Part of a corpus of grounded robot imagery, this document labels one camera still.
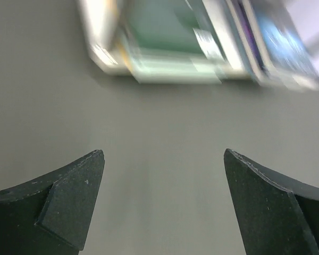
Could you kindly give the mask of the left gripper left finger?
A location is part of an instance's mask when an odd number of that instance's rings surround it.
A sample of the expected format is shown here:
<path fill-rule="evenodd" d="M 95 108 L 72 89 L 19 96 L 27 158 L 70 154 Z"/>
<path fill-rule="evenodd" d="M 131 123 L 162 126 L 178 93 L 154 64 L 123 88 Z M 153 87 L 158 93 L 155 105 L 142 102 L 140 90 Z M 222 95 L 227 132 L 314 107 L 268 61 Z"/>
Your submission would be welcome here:
<path fill-rule="evenodd" d="M 0 191 L 0 254 L 79 254 L 105 165 L 102 150 Z"/>

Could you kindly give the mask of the dark green book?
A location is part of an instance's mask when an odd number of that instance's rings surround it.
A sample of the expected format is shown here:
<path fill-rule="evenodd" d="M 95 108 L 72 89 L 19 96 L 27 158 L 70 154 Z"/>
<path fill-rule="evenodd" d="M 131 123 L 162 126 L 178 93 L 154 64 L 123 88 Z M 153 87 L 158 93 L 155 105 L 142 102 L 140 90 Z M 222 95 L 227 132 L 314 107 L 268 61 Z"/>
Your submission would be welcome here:
<path fill-rule="evenodd" d="M 226 59 L 203 1 L 130 1 L 126 23 L 139 49 L 178 57 Z"/>

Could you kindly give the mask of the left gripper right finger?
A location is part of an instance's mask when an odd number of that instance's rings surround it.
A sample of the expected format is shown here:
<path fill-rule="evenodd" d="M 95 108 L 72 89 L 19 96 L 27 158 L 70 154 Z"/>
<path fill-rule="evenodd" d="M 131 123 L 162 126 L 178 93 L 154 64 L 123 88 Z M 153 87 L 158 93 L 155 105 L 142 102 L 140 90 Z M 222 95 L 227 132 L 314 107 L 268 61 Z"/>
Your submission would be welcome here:
<path fill-rule="evenodd" d="M 232 149 L 224 167 L 246 254 L 319 254 L 319 188 Z"/>

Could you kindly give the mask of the pale grey-green book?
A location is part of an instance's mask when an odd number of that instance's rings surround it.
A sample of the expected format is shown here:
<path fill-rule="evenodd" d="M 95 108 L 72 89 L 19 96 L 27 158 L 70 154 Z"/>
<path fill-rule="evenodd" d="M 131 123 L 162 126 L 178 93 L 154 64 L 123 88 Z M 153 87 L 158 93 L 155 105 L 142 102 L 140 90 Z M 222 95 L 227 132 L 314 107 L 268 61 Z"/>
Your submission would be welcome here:
<path fill-rule="evenodd" d="M 204 57 L 184 53 L 141 49 L 122 35 L 122 59 L 140 83 L 220 84 L 217 65 Z"/>

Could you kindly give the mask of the purple galaxy cover book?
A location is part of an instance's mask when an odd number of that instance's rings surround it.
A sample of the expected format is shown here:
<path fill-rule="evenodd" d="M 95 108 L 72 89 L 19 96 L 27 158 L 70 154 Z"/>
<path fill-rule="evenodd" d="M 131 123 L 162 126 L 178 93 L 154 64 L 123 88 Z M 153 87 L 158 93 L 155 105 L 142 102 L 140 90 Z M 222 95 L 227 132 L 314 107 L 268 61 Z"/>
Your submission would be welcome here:
<path fill-rule="evenodd" d="M 231 1 L 236 18 L 238 20 L 238 32 L 244 46 L 250 67 L 257 80 L 264 80 L 264 64 L 259 52 L 253 30 L 250 26 L 249 18 L 246 13 L 243 1 Z"/>

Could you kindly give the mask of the dark blue Wuthering Heights book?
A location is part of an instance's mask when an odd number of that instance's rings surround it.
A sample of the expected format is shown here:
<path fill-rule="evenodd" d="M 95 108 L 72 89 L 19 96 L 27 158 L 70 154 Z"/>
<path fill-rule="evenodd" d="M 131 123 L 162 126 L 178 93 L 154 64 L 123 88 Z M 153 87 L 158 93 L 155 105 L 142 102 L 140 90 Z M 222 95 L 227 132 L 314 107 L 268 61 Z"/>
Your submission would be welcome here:
<path fill-rule="evenodd" d="M 266 75 L 289 89 L 319 90 L 319 74 L 283 1 L 242 4 Z"/>

